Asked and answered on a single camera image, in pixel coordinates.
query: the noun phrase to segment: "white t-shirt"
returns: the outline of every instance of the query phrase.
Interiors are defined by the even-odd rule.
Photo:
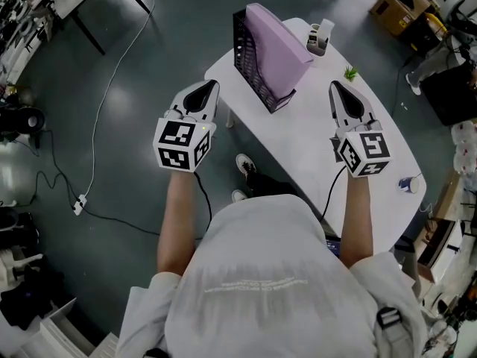
[[[247,199],[214,217],[183,277],[131,289],[116,357],[376,357],[375,299],[401,311],[418,357],[424,323],[392,254],[347,269],[301,199]]]

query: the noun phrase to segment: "mesh magazine rack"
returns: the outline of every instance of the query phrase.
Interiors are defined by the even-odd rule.
[[[245,78],[253,91],[258,95],[270,113],[275,113],[290,102],[295,94],[295,89],[283,98],[276,98],[260,75],[257,64],[257,54],[260,49],[256,47],[251,32],[245,25],[245,10],[233,14],[233,54],[234,65]]]

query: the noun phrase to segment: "sneaker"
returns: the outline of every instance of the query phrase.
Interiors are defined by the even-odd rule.
[[[252,160],[245,154],[239,154],[236,156],[236,162],[238,170],[245,175],[248,176],[250,172],[256,172],[255,165],[253,164]]]
[[[248,196],[244,194],[243,191],[240,189],[236,189],[234,192],[232,192],[232,202],[236,203],[237,201],[242,201],[248,199]]]
[[[409,82],[409,74],[405,75],[405,80],[409,84],[409,86],[411,87],[412,92],[415,95],[420,95],[420,88],[419,87],[413,87],[411,82]]]

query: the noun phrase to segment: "gray floor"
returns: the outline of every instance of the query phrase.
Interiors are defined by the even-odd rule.
[[[151,0],[144,0],[151,6]],[[260,2],[281,19],[301,17],[335,22],[333,45],[356,66],[390,110],[398,68],[411,50],[379,27],[368,10],[376,0],[156,0],[153,20],[123,60],[101,112],[96,134],[96,180],[88,208],[159,230],[169,173],[159,169],[151,147],[157,119],[174,94],[203,78],[204,72],[232,47],[232,13]],[[102,57],[71,20],[65,31],[42,45],[20,82],[37,92],[37,106],[54,131],[57,162],[84,192],[91,178],[91,135],[98,104],[119,57],[146,19],[134,0],[88,0],[80,8],[86,26],[106,51]],[[412,95],[403,78],[395,120],[427,180],[426,201],[436,201],[452,168],[449,129],[425,98]],[[225,110],[218,111],[215,145],[198,172],[209,192],[212,211],[230,203],[230,193],[244,187],[235,155],[249,154],[259,168],[288,179],[270,154],[243,125],[227,130]],[[53,177],[49,139],[41,157],[9,145],[0,153],[2,194],[22,202],[34,189],[37,170]],[[68,289],[84,315],[103,332],[118,332],[131,286],[147,286],[154,274],[157,238],[114,222],[76,217],[66,201],[64,182],[49,190],[39,184],[31,208],[42,231],[41,247],[51,264],[65,273]],[[197,227],[207,224],[206,202],[197,191]],[[420,227],[417,217],[408,232]]]

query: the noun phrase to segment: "backpack strap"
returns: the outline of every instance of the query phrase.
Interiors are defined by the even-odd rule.
[[[414,356],[411,336],[402,325],[402,317],[398,309],[383,307],[378,311],[376,320],[382,329],[382,335],[389,344],[392,358],[411,358]]]
[[[169,355],[159,348],[154,348],[146,351],[146,354],[144,354],[142,358],[169,358]]]

